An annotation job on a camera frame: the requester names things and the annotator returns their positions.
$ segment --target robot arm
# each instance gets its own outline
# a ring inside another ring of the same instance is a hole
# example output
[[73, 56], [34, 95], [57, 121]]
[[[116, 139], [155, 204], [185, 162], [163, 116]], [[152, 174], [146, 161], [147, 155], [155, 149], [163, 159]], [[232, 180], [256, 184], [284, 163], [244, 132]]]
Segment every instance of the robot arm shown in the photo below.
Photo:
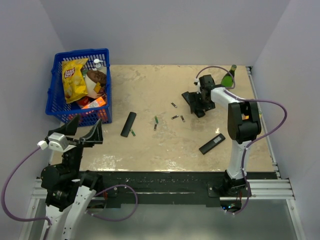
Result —
[[[49, 165], [41, 172], [41, 187], [47, 190], [46, 217], [51, 220], [47, 240], [74, 239], [75, 230], [91, 198], [103, 185], [102, 176], [90, 171], [78, 180], [84, 148], [103, 142], [101, 119], [80, 139], [67, 137], [76, 134], [79, 120], [80, 116], [75, 116], [62, 127], [49, 131], [45, 141], [41, 141], [43, 148], [63, 153], [62, 163]], [[46, 229], [44, 225], [41, 239]]]
[[[228, 110], [227, 129], [232, 139], [232, 150], [229, 166], [225, 171], [222, 183], [222, 194], [234, 195], [240, 188], [245, 187], [242, 174], [242, 157], [246, 146], [261, 133], [261, 122], [256, 102], [246, 101], [231, 94], [221, 84], [215, 84], [211, 75], [196, 79], [194, 84], [197, 92], [185, 92], [182, 96], [190, 105], [191, 113], [198, 118], [205, 112], [221, 105]], [[244, 158], [244, 174], [249, 159], [250, 148]]]

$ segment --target white wall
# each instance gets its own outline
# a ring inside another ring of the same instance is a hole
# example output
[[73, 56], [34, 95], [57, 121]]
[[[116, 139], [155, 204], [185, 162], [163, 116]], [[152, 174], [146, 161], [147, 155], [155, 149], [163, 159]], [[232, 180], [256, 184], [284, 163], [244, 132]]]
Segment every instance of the white wall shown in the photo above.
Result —
[[[64, 48], [39, 0], [0, 3], [0, 186], [20, 160], [57, 126], [45, 114], [54, 55]], [[24, 164], [9, 184], [6, 203], [25, 217], [34, 180], [48, 164], [40, 151]], [[18, 239], [22, 223], [0, 210], [2, 240]]]
[[41, 0], [67, 50], [111, 64], [252, 66], [289, 0]]
[[[320, 236], [319, 12], [318, 0], [291, 0], [252, 70], [257, 95], [288, 110], [287, 122], [270, 138], [309, 240]], [[262, 110], [269, 130], [283, 115], [268, 105]]]

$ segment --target orange box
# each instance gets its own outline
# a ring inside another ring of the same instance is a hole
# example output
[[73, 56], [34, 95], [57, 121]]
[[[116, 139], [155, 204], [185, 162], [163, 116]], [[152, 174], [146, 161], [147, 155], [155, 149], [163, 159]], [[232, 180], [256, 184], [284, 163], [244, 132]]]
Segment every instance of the orange box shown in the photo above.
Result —
[[82, 109], [92, 109], [92, 108], [99, 108], [106, 105], [106, 101], [101, 96], [94, 100], [93, 102], [90, 102], [89, 104], [85, 105]]

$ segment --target lay's chip bag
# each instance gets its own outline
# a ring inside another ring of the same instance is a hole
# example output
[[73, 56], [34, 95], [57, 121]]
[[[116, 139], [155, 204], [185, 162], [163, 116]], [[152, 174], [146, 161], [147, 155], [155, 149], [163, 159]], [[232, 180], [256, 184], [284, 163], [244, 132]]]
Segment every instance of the lay's chip bag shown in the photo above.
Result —
[[87, 85], [81, 69], [88, 58], [62, 62], [62, 84], [67, 104], [81, 99], [88, 94]]

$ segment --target beige countertop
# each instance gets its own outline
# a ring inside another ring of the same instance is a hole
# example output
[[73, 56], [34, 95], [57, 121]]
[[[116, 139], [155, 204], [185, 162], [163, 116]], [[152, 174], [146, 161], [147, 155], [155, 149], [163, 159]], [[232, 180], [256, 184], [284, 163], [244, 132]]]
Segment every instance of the beige countertop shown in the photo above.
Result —
[[[227, 110], [216, 104], [202, 118], [190, 114], [182, 93], [195, 92], [193, 82], [203, 65], [112, 65], [112, 120], [102, 125], [103, 144], [85, 148], [82, 171], [224, 171], [229, 165], [232, 141], [227, 131]], [[225, 72], [210, 68], [202, 75], [211, 74], [219, 84]], [[232, 93], [253, 98], [251, 83], [245, 66], [235, 72], [236, 88]], [[129, 112], [136, 118], [128, 137], [120, 136]], [[154, 131], [155, 116], [159, 124]], [[77, 137], [89, 131], [80, 127]], [[199, 147], [222, 133], [226, 140], [203, 155]], [[61, 162], [55, 153], [52, 164]], [[248, 171], [272, 172], [272, 161], [267, 141], [262, 139], [252, 146]]]

